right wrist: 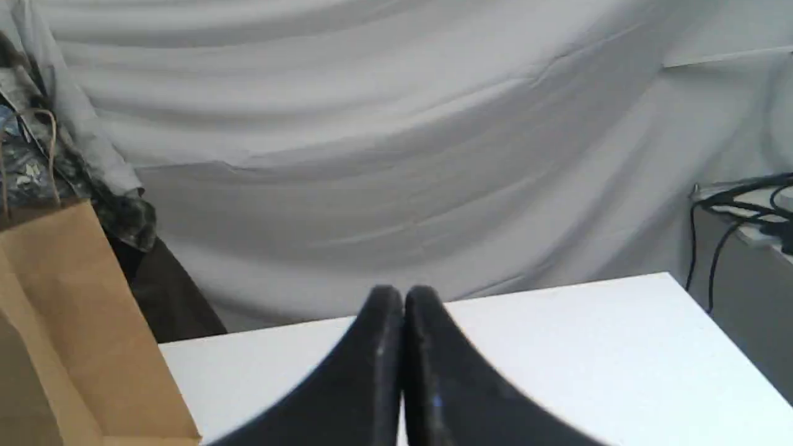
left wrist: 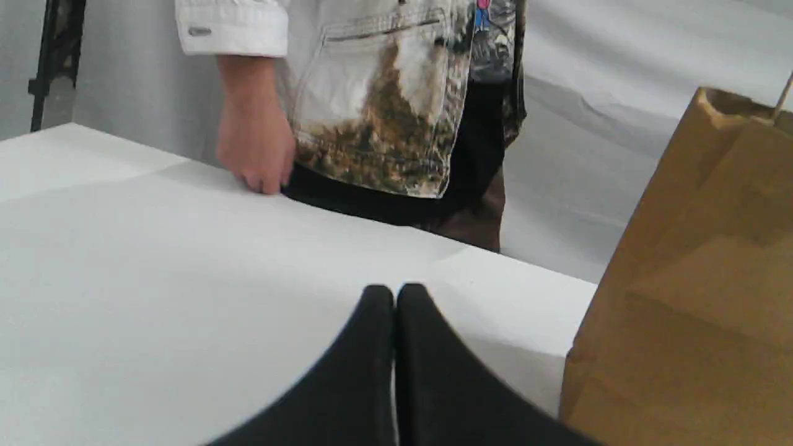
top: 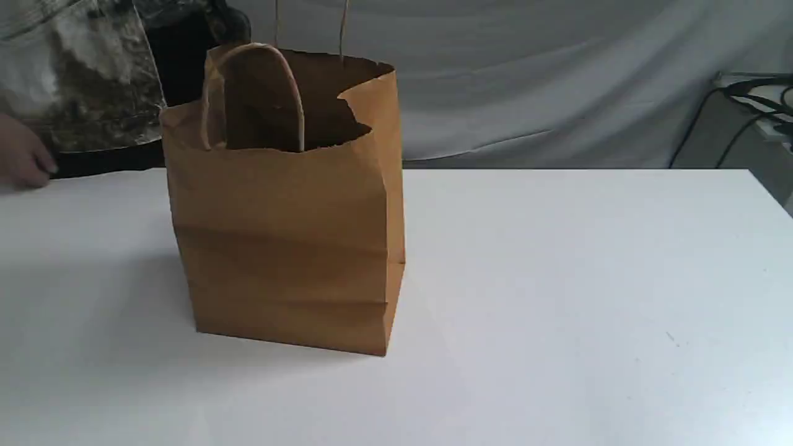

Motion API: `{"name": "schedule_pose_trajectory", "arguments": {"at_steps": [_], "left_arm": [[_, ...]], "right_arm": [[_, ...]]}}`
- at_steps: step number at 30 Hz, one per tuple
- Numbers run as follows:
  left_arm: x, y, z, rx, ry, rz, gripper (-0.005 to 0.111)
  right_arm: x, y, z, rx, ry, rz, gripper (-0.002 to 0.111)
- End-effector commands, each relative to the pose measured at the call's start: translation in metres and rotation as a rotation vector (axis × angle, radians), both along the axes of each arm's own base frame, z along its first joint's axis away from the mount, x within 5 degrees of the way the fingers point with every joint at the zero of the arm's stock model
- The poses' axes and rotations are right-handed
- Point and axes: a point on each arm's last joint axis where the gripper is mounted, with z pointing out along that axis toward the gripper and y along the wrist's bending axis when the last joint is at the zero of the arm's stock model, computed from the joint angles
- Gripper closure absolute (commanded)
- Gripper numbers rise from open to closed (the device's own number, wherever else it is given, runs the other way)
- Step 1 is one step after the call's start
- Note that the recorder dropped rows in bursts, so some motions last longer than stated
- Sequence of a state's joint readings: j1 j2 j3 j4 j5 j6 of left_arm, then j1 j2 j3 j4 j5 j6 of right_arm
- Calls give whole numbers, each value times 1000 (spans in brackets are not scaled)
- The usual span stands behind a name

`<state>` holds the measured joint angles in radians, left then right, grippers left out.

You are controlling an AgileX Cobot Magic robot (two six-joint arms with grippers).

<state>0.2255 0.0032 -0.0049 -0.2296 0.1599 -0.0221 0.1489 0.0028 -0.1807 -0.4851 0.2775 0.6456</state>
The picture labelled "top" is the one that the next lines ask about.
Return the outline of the person's bare hand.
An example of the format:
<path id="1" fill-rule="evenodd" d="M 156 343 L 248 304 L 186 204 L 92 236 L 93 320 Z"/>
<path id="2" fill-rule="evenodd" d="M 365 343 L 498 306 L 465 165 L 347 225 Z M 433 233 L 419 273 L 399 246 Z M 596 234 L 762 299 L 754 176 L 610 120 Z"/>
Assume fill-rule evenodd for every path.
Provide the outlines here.
<path id="1" fill-rule="evenodd" d="M 1 116 L 2 177 L 14 186 L 42 188 L 58 166 L 55 158 L 31 129 L 7 114 Z"/>

